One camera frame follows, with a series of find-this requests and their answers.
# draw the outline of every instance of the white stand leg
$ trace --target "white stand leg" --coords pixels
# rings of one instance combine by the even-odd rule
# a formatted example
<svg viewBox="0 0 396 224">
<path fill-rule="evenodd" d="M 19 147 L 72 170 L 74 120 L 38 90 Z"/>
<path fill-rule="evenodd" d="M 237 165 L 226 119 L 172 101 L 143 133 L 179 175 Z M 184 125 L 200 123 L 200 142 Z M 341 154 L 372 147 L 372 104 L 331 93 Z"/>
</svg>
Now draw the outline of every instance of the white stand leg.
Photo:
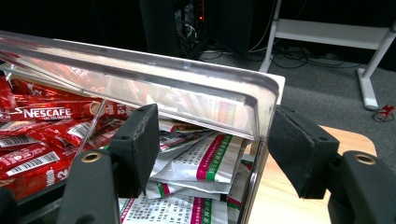
<svg viewBox="0 0 396 224">
<path fill-rule="evenodd" d="M 264 61 L 262 62 L 262 66 L 259 69 L 259 72 L 267 73 L 268 69 L 270 68 L 270 65 L 271 65 L 271 53 L 272 53 L 272 48 L 274 45 L 275 32 L 276 32 L 276 27 L 277 27 L 277 18 L 279 17 L 279 10 L 280 10 L 281 3 L 282 3 L 282 0 L 276 1 L 275 14 L 274 14 L 273 21 L 271 24 L 271 32 L 270 32 L 270 35 L 268 38 L 267 51 L 265 51 L 265 58 L 264 58 Z"/>
<path fill-rule="evenodd" d="M 384 36 L 383 41 L 380 43 L 379 48 L 375 52 L 372 60 L 369 62 L 367 69 L 358 69 L 359 82 L 361 84 L 361 94 L 363 95 L 364 106 L 368 110 L 378 109 L 378 103 L 375 99 L 374 89 L 370 77 L 378 64 L 381 62 L 381 59 L 384 57 L 389 46 L 392 44 L 395 36 L 396 34 L 389 29 L 388 33 Z"/>
</svg>

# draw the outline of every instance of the wooden table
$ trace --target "wooden table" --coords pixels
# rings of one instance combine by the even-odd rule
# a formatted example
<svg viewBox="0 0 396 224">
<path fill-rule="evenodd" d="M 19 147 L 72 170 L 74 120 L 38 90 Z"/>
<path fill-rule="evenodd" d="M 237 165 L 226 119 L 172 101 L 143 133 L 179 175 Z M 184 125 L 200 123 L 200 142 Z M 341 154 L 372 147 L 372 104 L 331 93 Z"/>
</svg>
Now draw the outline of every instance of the wooden table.
<svg viewBox="0 0 396 224">
<path fill-rule="evenodd" d="M 376 155 L 373 142 L 361 134 L 327 127 L 323 129 L 340 141 L 340 154 L 347 150 L 359 150 Z M 270 155 L 249 223 L 331 223 L 327 209 L 329 196 L 330 193 L 327 192 L 324 200 L 300 199 Z"/>
</svg>

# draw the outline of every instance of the barcode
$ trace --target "barcode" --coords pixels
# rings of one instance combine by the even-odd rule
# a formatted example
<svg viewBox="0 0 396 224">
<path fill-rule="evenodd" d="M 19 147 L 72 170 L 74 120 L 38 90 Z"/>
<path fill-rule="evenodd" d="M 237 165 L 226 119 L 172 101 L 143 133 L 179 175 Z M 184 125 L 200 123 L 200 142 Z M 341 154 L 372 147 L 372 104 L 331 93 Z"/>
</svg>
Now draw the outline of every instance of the barcode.
<svg viewBox="0 0 396 224">
<path fill-rule="evenodd" d="M 4 122 L 4 123 L 0 123 L 0 130 L 5 130 L 6 128 L 8 128 L 9 126 L 11 126 L 12 122 Z"/>
<path fill-rule="evenodd" d="M 64 147 L 67 146 L 67 144 L 69 144 L 66 140 L 64 140 L 64 139 L 61 138 L 61 137 L 55 137 L 55 138 L 58 139 L 59 141 L 61 141 L 62 144 L 64 144 Z"/>
<path fill-rule="evenodd" d="M 90 128 L 90 123 L 84 122 L 72 128 L 68 133 L 84 138 Z"/>
<path fill-rule="evenodd" d="M 58 161 L 59 157 L 58 155 L 56 155 L 55 152 L 50 152 L 44 156 L 40 156 L 38 158 L 35 158 L 34 160 L 31 161 L 27 161 L 24 164 L 21 164 L 19 166 L 14 167 L 13 169 L 7 171 L 7 175 L 11 176 L 11 175 L 15 175 L 18 174 L 20 172 L 29 170 L 29 169 L 33 169 L 36 168 L 38 166 L 42 166 L 45 165 L 47 163 L 53 162 L 53 161 Z"/>
<path fill-rule="evenodd" d="M 17 137 L 9 137 L 0 140 L 0 147 L 10 147 L 10 146 L 18 146 L 29 143 L 37 142 L 35 139 L 29 136 L 17 136 Z"/>
</svg>

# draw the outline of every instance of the plastic lid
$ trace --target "plastic lid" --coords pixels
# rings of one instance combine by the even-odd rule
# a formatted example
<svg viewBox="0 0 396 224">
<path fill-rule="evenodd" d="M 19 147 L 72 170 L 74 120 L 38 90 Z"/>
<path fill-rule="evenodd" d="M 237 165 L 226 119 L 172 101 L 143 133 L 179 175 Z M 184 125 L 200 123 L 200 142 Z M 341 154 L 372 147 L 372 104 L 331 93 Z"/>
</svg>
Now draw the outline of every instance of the plastic lid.
<svg viewBox="0 0 396 224">
<path fill-rule="evenodd" d="M 248 139 L 266 137 L 278 86 L 263 73 L 0 31 L 1 69 Z"/>
</svg>

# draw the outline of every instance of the red coffee packet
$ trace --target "red coffee packet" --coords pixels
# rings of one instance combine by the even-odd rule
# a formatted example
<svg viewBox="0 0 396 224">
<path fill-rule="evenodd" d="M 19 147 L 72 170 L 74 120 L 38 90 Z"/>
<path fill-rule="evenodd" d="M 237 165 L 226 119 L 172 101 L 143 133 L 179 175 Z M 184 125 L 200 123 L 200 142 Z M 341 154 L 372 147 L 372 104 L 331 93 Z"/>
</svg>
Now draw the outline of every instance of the red coffee packet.
<svg viewBox="0 0 396 224">
<path fill-rule="evenodd" d="M 15 95 L 18 107 L 0 109 L 0 122 L 13 120 L 86 119 L 99 113 L 100 98 Z M 101 118 L 126 119 L 134 109 L 106 101 Z"/>
<path fill-rule="evenodd" d="M 6 77 L 0 77 L 0 109 L 17 107 L 14 94 L 9 87 Z"/>
<path fill-rule="evenodd" d="M 99 119 L 96 123 L 92 136 L 99 133 L 108 133 L 118 129 L 123 121 L 118 119 Z M 91 122 L 83 122 L 71 128 L 64 129 L 60 137 L 75 147 L 79 147 L 84 137 L 87 135 Z"/>
<path fill-rule="evenodd" d="M 117 132 L 117 130 L 118 129 L 110 132 L 101 133 L 90 138 L 90 140 L 88 140 L 87 142 L 87 145 L 85 145 L 84 150 L 97 149 L 110 145 L 111 137 Z"/>
<path fill-rule="evenodd" d="M 0 150 L 17 150 L 20 148 L 29 147 L 35 143 L 37 143 L 37 141 L 34 138 L 26 135 L 11 136 L 0 139 Z"/>
<path fill-rule="evenodd" d="M 18 177 L 0 179 L 0 188 L 10 189 L 16 200 L 22 199 L 66 179 L 71 162 L 71 159 L 56 161 Z"/>
<path fill-rule="evenodd" d="M 61 91 L 18 78 L 13 78 L 9 82 L 14 94 L 40 96 L 78 96 L 68 91 Z"/>
<path fill-rule="evenodd" d="M 42 153 L 42 155 L 31 158 L 24 163 L 15 165 L 10 169 L 3 169 L 3 171 L 0 172 L 0 180 L 17 178 L 26 173 L 40 169 L 46 164 L 72 159 L 76 155 L 77 151 L 78 149 L 76 147 L 70 145 L 65 147 L 63 150 L 51 148 L 49 151 Z"/>
<path fill-rule="evenodd" d="M 9 152 L 12 152 L 12 151 L 0 151 L 0 157 L 7 155 Z"/>
<path fill-rule="evenodd" d="M 0 134 L 3 136 L 17 136 L 37 129 L 51 125 L 50 121 L 21 120 L 0 123 Z"/>
<path fill-rule="evenodd" d="M 67 146 L 68 142 L 61 137 L 63 132 L 73 128 L 75 125 L 91 122 L 90 119 L 62 119 L 49 126 L 34 129 L 28 132 L 26 135 L 47 144 L 50 147 L 58 148 L 60 150 Z"/>
<path fill-rule="evenodd" d="M 40 143 L 35 143 L 29 147 L 8 152 L 8 154 L 0 157 L 0 172 L 9 170 L 17 165 L 40 157 L 51 151 L 51 147 Z"/>
<path fill-rule="evenodd" d="M 23 58 L 24 61 L 46 70 L 57 77 L 62 77 L 90 91 L 104 91 L 108 77 L 85 69 L 44 60 Z"/>
</svg>

